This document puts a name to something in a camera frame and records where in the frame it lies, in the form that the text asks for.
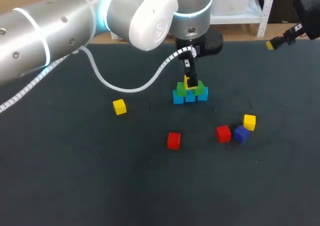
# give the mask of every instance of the yellow cube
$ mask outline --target yellow cube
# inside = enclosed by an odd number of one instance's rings
[[[245,115],[243,119],[243,126],[250,131],[254,131],[256,127],[256,116]]]
[[[113,102],[113,108],[117,115],[121,115],[127,112],[125,102],[123,99],[117,100]]]
[[[184,88],[185,88],[186,90],[191,90],[191,89],[197,88],[197,87],[188,87],[188,79],[189,79],[189,77],[187,77],[187,76],[185,75],[185,76],[184,76]]]

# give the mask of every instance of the cube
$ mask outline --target cube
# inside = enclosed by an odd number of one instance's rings
[[[185,85],[183,82],[178,82],[176,86],[176,94],[179,97],[186,97],[187,96],[187,90],[185,89]]]
[[[250,131],[243,126],[239,126],[235,129],[233,138],[239,143],[244,143],[249,138]]]
[[[256,116],[245,115],[243,119],[243,126],[250,131],[254,131],[256,127]]]
[[[196,102],[196,96],[193,90],[187,90],[185,102]]]
[[[201,96],[205,93],[205,86],[202,81],[198,81],[198,86],[194,90],[196,96]]]
[[[117,100],[113,102],[113,108],[117,115],[121,115],[127,112],[125,102],[123,99]]]
[[[167,141],[168,149],[179,150],[180,149],[180,134],[171,132],[169,133]]]
[[[184,76],[184,88],[186,90],[191,90],[191,89],[195,89],[196,87],[189,87],[188,86],[188,80],[189,80],[189,77],[187,77],[186,75]]]
[[[207,101],[209,97],[209,90],[208,87],[204,88],[204,93],[200,96],[198,96],[198,101]]]
[[[217,130],[216,138],[218,142],[223,143],[223,142],[229,142],[231,140],[231,132],[228,126],[217,127],[216,130]]]
[[[177,90],[173,90],[173,104],[183,104],[185,102],[184,97],[179,97],[177,95]]]

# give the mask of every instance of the blue cube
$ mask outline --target blue cube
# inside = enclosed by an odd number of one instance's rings
[[[196,96],[193,90],[186,91],[185,102],[196,102]]]
[[[177,90],[173,90],[173,104],[183,104],[185,102],[184,97],[179,97],[177,95]]]
[[[241,125],[235,129],[233,138],[239,143],[244,143],[249,138],[249,133],[250,131]]]
[[[208,87],[204,88],[204,94],[198,96],[198,101],[207,101],[208,100],[208,95],[209,95],[209,90]]]

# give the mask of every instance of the wooden floor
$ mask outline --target wooden floor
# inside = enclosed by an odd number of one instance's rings
[[[256,41],[256,40],[270,40],[276,36],[281,36],[286,30],[293,27],[294,24],[269,24],[265,36],[257,37],[259,24],[238,24],[238,25],[218,25],[214,26],[223,33],[225,41]],[[168,36],[166,43],[173,43],[172,37]],[[121,40],[112,40],[110,33],[102,34],[94,38],[91,43],[94,44],[115,44],[126,43]]]

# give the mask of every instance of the red cube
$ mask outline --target red cube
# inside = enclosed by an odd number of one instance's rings
[[[231,132],[228,126],[217,127],[216,130],[216,138],[218,139],[218,142],[222,143],[231,141]]]
[[[180,148],[180,133],[169,133],[168,149],[179,150]]]

